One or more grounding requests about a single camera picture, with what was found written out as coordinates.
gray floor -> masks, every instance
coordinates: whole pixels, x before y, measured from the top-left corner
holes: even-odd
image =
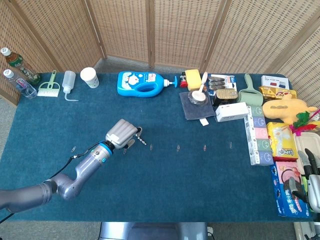
[[[147,63],[117,57],[100,60],[95,69],[98,73],[126,70],[181,73],[184,70],[183,68],[165,66],[157,66],[151,69],[148,68]],[[0,159],[15,112],[14,107],[0,99]],[[214,229],[213,233],[216,240],[296,239],[293,223],[211,223],[210,226]],[[3,240],[96,240],[99,235],[99,229],[99,222],[7,221],[0,224],[0,240],[1,238]],[[157,229],[149,229],[147,235],[135,235],[135,238],[139,240],[156,240],[159,239],[159,237],[156,237],[158,231]]]

yellow sponge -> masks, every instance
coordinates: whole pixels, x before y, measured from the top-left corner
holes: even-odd
[[[198,90],[201,85],[201,77],[198,69],[191,69],[185,71],[186,82],[188,83],[188,90]]]

paper cup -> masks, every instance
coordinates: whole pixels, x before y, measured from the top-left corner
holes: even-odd
[[[92,89],[99,86],[96,70],[92,67],[86,67],[80,72],[80,78]]]

teal tablecloth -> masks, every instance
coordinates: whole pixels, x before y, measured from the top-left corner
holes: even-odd
[[[56,82],[61,84],[63,75],[58,73]],[[163,76],[174,79],[174,74]],[[245,88],[244,75],[235,77],[238,89]],[[261,74],[251,77],[258,89]],[[42,74],[44,81],[49,78],[50,73]],[[68,97],[79,102],[65,101],[62,91],[58,98],[21,99],[0,162],[0,189],[43,182],[74,153],[104,140],[121,118],[141,126],[148,145],[137,141],[125,155],[115,151],[77,198],[55,195],[12,220],[292,221],[277,216],[269,167],[250,165],[243,119],[217,123],[210,117],[203,127],[185,119],[179,97],[185,88],[166,87],[152,98],[123,97],[117,94],[117,73],[98,78],[99,87],[91,89],[77,74]],[[74,177],[79,161],[64,173]],[[0,211],[0,218],[7,214]]]

plush toy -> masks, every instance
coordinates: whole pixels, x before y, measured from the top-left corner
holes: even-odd
[[[286,124],[293,124],[298,120],[297,114],[315,112],[318,108],[308,107],[305,101],[292,98],[291,94],[283,96],[279,100],[267,101],[262,106],[264,116],[268,119],[281,119]]]

